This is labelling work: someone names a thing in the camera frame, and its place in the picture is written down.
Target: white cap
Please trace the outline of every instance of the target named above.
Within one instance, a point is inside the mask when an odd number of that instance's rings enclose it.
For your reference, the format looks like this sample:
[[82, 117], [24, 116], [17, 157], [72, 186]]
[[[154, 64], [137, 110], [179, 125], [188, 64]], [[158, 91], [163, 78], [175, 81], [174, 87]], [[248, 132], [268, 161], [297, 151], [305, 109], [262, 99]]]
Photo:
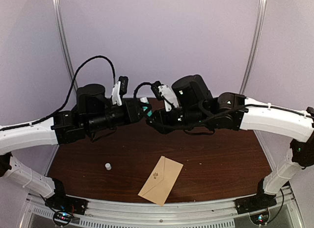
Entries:
[[143, 103], [148, 103], [147, 97], [142, 97], [142, 98], [140, 98], [139, 100], [140, 100], [141, 102], [143, 102]]
[[110, 163], [106, 163], [105, 164], [105, 167], [106, 167], [106, 169], [109, 171], [109, 170], [111, 170], [111, 165], [110, 165]]

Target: white wall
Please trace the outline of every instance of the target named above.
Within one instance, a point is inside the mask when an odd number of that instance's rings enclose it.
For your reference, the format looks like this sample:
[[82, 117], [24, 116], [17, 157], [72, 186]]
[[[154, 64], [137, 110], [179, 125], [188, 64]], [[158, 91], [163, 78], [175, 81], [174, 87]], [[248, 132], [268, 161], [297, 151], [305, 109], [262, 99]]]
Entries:
[[[294, 109], [314, 106], [314, 0], [267, 0], [262, 37], [245, 94]], [[278, 163], [291, 139], [261, 133]], [[291, 181], [307, 228], [313, 227], [314, 168]]]
[[[70, 87], [52, 0], [0, 0], [0, 125], [31, 121], [64, 102]], [[75, 103], [70, 99], [69, 106]], [[53, 146], [13, 154], [43, 173]], [[27, 190], [0, 178], [0, 228], [16, 228]]]
[[[60, 0], [73, 66], [108, 56], [117, 76], [172, 84], [201, 74], [214, 96], [238, 92], [253, 39], [259, 0]], [[93, 61], [78, 85], [112, 88], [110, 67]], [[149, 88], [139, 96], [152, 96]]]

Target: paw print stamp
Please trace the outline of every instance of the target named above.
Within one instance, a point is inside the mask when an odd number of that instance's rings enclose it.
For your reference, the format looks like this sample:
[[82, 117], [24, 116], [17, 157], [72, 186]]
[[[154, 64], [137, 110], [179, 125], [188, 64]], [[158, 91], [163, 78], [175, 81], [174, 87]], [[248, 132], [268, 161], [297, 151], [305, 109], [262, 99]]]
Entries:
[[158, 177], [158, 173], [154, 173], [153, 177], [154, 177], [154, 179], [156, 179]]

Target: wood grain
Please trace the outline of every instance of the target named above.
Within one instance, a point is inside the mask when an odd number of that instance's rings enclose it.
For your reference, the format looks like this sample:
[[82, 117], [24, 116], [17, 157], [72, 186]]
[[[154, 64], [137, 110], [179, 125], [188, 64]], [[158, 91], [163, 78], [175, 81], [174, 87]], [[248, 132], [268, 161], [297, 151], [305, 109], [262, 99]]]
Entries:
[[257, 183], [271, 172], [252, 131], [161, 135], [142, 120], [95, 143], [85, 139], [61, 146], [49, 176], [61, 180], [69, 195], [148, 203], [137, 194], [162, 155], [184, 165], [167, 203], [253, 194]]

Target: brown envelope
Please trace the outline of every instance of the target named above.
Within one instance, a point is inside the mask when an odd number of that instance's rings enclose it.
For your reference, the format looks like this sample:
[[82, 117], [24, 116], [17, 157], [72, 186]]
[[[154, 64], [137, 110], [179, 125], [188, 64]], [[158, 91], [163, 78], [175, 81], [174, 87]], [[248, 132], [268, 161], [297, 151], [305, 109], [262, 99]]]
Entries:
[[153, 203], [163, 206], [175, 184], [183, 164], [165, 156], [160, 157], [157, 165], [138, 193]]

